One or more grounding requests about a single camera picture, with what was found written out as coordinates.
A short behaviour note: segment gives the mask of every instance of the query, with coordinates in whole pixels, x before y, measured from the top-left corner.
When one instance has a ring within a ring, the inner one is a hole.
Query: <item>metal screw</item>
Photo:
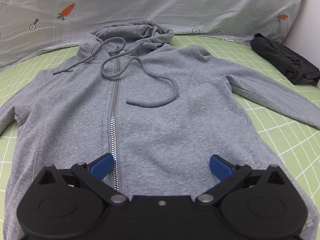
[[[202,203],[209,203],[214,200],[214,197],[211,196],[210,194],[202,194],[198,197],[198,200],[201,201]]]
[[[167,203],[166,203],[166,201],[164,201],[164,200],[159,200],[158,201],[158,205],[159,206],[165,206]]]
[[[110,200],[113,202],[113,203],[123,203],[127,200],[127,198],[124,196],[124,195],[121,195],[121,194],[116,194],[116,195],[113,195]]]

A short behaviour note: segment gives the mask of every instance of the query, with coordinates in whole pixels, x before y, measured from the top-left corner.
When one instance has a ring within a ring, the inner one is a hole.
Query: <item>metal zipper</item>
[[[116,58],[116,73],[120,71],[120,60]],[[111,154],[113,156],[113,188],[119,191],[119,176],[118,176],[118,160],[117,160],[117,138],[116,138],[116,104],[119,90],[119,77],[116,77],[115,86],[113,91],[110,130],[111,130]]]

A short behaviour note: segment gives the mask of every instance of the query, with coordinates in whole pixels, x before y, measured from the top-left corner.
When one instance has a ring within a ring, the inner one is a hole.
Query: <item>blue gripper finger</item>
[[[113,169],[113,156],[106,153],[87,165],[87,170],[99,180],[103,180]]]
[[[220,181],[223,181],[236,171],[236,166],[215,154],[210,157],[210,171]]]

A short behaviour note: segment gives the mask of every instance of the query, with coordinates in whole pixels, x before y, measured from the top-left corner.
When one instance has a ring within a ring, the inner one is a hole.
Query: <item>printed arrow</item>
[[[13,0],[0,0],[0,3],[5,5],[5,9],[7,9],[13,5]]]

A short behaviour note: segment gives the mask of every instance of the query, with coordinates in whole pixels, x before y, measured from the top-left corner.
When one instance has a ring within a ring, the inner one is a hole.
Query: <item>hood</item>
[[[163,106],[174,101],[179,96],[178,84],[170,76],[153,73],[146,69],[139,58],[139,55],[156,50],[165,43],[169,43],[172,38],[173,30],[162,27],[151,21],[116,24],[104,27],[85,36],[79,45],[79,51],[77,53],[79,58],[75,64],[68,66],[65,69],[57,70],[52,74],[57,75],[69,71],[77,65],[88,62],[89,60],[94,62],[94,56],[97,56],[96,58],[100,58],[100,72],[102,77],[106,79],[113,79],[120,76],[127,69],[131,61],[136,60],[139,62],[145,74],[157,79],[166,79],[170,81],[173,86],[173,93],[165,100],[157,102],[127,100],[127,104],[141,107]],[[118,70],[117,73],[110,74],[105,71],[104,66],[106,63],[126,55],[130,56],[130,59],[120,70]]]
[[[137,42],[145,40],[146,42],[138,48],[140,54],[145,54],[156,50],[164,43],[170,43],[173,38],[173,30],[152,21],[143,21],[106,26],[92,32],[91,35],[95,36],[97,41],[100,42],[114,37],[124,38],[126,41],[124,51],[129,50],[131,46],[135,46]],[[108,43],[110,50],[116,49],[116,46],[118,44]]]

